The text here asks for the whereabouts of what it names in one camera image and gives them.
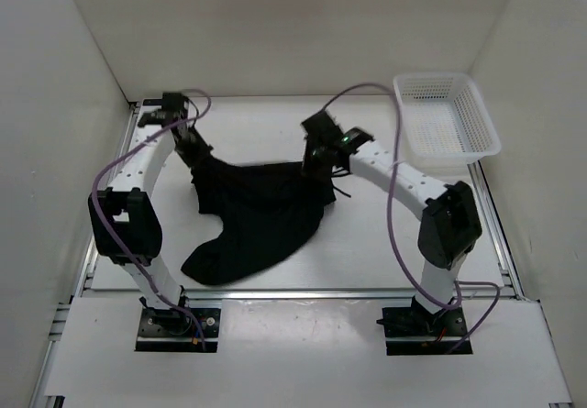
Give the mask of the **black shorts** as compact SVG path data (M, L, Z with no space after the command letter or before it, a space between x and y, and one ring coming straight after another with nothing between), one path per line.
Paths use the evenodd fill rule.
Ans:
M209 156L191 174L199 214L222 224L181 266L204 286L246 280L288 259L315 235L338 191L331 179L304 174L299 161L238 166Z

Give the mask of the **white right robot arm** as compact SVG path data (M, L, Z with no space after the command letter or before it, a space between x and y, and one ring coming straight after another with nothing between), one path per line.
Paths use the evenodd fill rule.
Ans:
M460 307L460 268L481 237L482 226L471 187L463 181L448 184L425 175L397 159L373 135L354 127L344 132L325 110L302 122L305 131L303 170L316 177L343 169L388 194L387 226L393 253L406 278L415 286L412 312L417 331L431 335L442 327L443 310ZM393 201L420 222L417 247L425 262L416 281L401 259L392 220Z

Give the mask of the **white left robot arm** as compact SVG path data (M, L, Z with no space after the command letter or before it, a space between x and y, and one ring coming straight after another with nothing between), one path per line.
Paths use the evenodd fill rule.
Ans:
M189 126L201 114L183 95L140 109L128 150L99 171L88 197L97 252L126 272L142 305L161 314L173 335L189 330L193 314L162 259L163 231L150 196L169 156L195 138Z

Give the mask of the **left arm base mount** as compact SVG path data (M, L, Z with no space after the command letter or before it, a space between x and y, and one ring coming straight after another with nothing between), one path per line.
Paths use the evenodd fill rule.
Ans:
M138 323L135 350L161 353L216 353L221 323L220 307L191 307L203 329L205 340L193 320L175 310L143 306Z

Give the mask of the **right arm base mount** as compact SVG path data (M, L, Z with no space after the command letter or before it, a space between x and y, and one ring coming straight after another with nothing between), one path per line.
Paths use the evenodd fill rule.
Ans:
M384 307L376 321L383 327L386 354L392 357L471 355L461 308L429 313L415 299L406 307Z

